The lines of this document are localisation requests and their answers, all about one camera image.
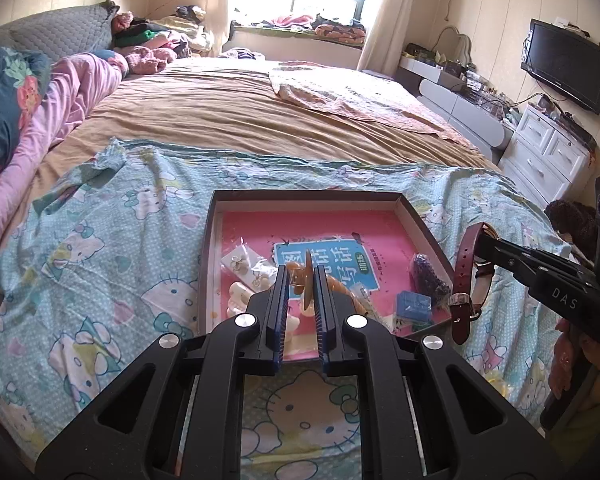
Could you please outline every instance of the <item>wristwatch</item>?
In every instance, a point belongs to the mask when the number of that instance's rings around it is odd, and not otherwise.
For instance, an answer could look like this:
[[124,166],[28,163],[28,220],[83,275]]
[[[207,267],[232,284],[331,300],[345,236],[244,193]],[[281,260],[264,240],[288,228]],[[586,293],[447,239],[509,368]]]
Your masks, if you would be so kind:
[[[481,235],[498,238],[495,229],[485,222],[469,226],[464,232],[454,272],[454,288],[449,299],[451,310],[451,335],[457,344],[469,337],[470,323],[480,317],[480,310],[487,299],[491,280],[495,274],[492,262],[485,262],[475,256],[475,249]],[[472,269],[476,267],[474,291],[471,291]]]

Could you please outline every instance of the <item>television screen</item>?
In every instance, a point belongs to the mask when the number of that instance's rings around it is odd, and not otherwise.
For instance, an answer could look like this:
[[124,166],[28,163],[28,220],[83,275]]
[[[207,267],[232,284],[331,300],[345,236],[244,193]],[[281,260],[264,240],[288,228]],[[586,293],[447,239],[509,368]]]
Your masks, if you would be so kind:
[[599,45],[532,20],[522,68],[583,108],[600,113]]

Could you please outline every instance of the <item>metal bolt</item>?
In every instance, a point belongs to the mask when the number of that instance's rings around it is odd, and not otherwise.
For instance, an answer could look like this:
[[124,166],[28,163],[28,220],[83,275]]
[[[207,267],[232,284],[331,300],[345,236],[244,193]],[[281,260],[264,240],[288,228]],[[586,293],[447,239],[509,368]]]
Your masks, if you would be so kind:
[[174,346],[177,346],[179,342],[180,338],[175,334],[163,335],[160,338],[160,341],[158,341],[162,348],[173,348]]
[[235,323],[237,326],[246,328],[256,322],[256,317],[253,314],[240,314],[235,317]]
[[347,317],[347,324],[353,328],[362,328],[366,326],[366,317],[360,316],[360,314],[354,314],[353,316]]
[[440,350],[443,342],[437,335],[428,335],[422,340],[422,344],[429,350]]

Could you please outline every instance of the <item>gray quilted headboard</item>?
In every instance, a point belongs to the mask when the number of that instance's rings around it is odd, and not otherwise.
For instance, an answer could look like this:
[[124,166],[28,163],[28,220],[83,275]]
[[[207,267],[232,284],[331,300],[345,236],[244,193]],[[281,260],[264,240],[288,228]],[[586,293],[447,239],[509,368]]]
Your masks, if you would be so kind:
[[0,26],[0,45],[39,50],[52,62],[79,52],[109,48],[111,20],[120,8],[112,1],[48,10]]

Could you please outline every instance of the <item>hand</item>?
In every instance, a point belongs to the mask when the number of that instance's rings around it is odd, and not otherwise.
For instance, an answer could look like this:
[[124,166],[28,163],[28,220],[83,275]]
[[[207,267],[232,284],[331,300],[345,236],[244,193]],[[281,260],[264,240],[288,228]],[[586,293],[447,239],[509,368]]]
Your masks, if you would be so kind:
[[[554,345],[554,361],[549,373],[549,387],[556,399],[560,399],[563,391],[571,386],[571,367],[574,361],[574,348],[569,340],[570,324],[561,319],[556,325],[556,330],[562,332]],[[600,343],[593,341],[586,334],[580,335],[580,347],[587,360],[600,371]],[[600,374],[593,384],[589,397],[579,407],[580,411],[588,410],[600,404]]]

